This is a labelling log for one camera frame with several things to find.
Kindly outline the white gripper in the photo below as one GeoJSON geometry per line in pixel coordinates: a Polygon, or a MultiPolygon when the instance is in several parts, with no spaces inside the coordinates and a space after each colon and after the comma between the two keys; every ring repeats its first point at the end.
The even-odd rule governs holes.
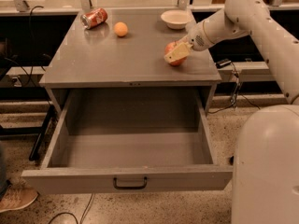
{"type": "Polygon", "coordinates": [[[216,23],[207,18],[202,21],[189,22],[187,34],[176,42],[169,43],[164,49],[164,59],[168,63],[176,63],[190,55],[191,49],[202,51],[216,44],[216,23]]]}

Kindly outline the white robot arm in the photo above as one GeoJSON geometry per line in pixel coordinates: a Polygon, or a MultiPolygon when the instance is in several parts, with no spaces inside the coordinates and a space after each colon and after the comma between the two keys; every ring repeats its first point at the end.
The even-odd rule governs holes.
{"type": "Polygon", "coordinates": [[[232,179],[231,224],[299,224],[299,43],[275,21],[263,0],[225,0],[210,17],[187,26],[169,44],[167,63],[192,51],[248,35],[263,58],[241,68],[250,82],[275,82],[286,99],[252,114],[237,137],[232,179]]]}

